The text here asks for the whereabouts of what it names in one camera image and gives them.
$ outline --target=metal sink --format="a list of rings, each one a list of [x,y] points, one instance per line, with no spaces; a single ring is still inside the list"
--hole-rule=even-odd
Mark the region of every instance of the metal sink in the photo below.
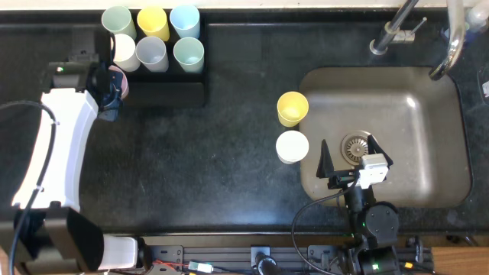
[[[316,178],[321,140],[336,170],[366,154],[373,134],[393,159],[387,181],[374,186],[378,201],[401,207],[449,207],[471,189],[458,92],[453,81],[428,77],[429,68],[322,68],[304,77],[300,92],[309,113],[300,131],[309,140],[301,161],[303,187],[312,199],[338,192]]]

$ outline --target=white wall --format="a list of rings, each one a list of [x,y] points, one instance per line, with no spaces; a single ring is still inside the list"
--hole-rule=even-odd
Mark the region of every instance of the white wall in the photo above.
[[[389,8],[405,0],[0,0],[0,10],[105,9],[113,5],[172,8],[193,4],[198,8]],[[473,6],[478,0],[463,0]],[[446,0],[420,0],[416,7],[445,7]]]

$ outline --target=cup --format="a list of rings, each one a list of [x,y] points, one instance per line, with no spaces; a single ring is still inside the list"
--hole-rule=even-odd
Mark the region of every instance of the cup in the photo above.
[[[282,133],[275,145],[278,158],[285,164],[301,161],[309,152],[307,137],[298,131],[286,131]]]
[[[136,44],[127,34],[115,35],[114,63],[126,72],[134,72],[141,65],[136,57]]]
[[[300,92],[286,92],[277,103],[278,120],[285,127],[296,126],[309,111],[309,103]]]
[[[151,72],[168,70],[167,47],[158,37],[141,39],[136,46],[136,56]]]
[[[162,8],[143,8],[138,13],[138,25],[147,36],[159,37],[163,41],[170,39],[167,13]]]
[[[121,68],[117,66],[111,65],[108,69],[111,71],[122,73],[121,99],[125,99],[125,97],[129,94],[128,78],[125,76],[124,72],[122,72]]]
[[[204,68],[204,46],[199,40],[193,37],[178,40],[173,47],[173,55],[187,73],[202,72]]]
[[[102,25],[113,34],[127,34],[136,39],[136,27],[132,21],[131,12],[122,6],[108,8],[102,14]]]
[[[200,13],[192,5],[181,5],[170,13],[170,22],[180,38],[200,36]]]

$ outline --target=black tray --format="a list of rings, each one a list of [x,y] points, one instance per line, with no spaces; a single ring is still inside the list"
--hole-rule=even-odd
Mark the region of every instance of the black tray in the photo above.
[[[134,26],[138,36],[136,44],[146,37],[138,27],[137,16],[139,11],[131,11]],[[167,13],[170,29],[170,39],[165,42],[169,67],[165,73],[152,73],[144,64],[139,69],[125,75],[128,78],[129,95],[124,100],[125,105],[141,107],[201,107],[206,103],[206,75],[207,75],[207,48],[206,24],[203,14],[200,15],[200,37],[204,46],[204,69],[201,73],[185,73],[173,55],[173,47],[180,39],[178,33],[170,23],[171,10]]]

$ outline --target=plastic bottle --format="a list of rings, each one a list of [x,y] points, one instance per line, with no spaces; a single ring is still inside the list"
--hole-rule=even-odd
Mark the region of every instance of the plastic bottle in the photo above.
[[[481,0],[465,15],[465,41],[469,45],[474,39],[489,28],[489,0]],[[442,32],[446,40],[450,37],[450,29]]]

